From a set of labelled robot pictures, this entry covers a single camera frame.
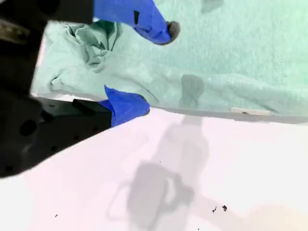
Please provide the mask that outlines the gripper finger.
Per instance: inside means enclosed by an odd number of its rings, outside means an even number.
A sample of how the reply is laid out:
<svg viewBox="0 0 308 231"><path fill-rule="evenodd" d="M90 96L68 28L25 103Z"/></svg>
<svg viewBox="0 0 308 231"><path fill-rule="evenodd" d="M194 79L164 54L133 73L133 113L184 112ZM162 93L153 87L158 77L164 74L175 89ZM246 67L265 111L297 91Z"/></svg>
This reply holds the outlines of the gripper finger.
<svg viewBox="0 0 308 231"><path fill-rule="evenodd" d="M56 21L89 23L93 18L124 23L146 40L167 45L180 33L178 22L168 22L152 0L49 0Z"/></svg>
<svg viewBox="0 0 308 231"><path fill-rule="evenodd" d="M23 173L93 135L149 113L139 94L104 89L107 99L71 102L0 95L0 176Z"/></svg>

